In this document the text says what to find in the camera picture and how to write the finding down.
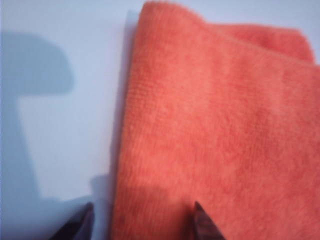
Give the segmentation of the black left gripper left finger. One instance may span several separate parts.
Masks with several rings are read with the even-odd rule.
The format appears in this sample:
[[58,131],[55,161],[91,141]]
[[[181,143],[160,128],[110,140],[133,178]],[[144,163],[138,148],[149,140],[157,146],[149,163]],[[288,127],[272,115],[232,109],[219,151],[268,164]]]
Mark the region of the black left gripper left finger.
[[74,214],[50,240],[90,240],[94,227],[94,205],[88,202]]

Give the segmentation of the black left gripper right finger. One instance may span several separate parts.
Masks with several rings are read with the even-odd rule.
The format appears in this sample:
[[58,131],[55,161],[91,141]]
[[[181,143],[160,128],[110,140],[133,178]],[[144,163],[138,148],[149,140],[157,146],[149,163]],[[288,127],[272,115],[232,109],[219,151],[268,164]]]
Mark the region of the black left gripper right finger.
[[198,201],[194,202],[192,223],[194,240],[225,240],[219,228]]

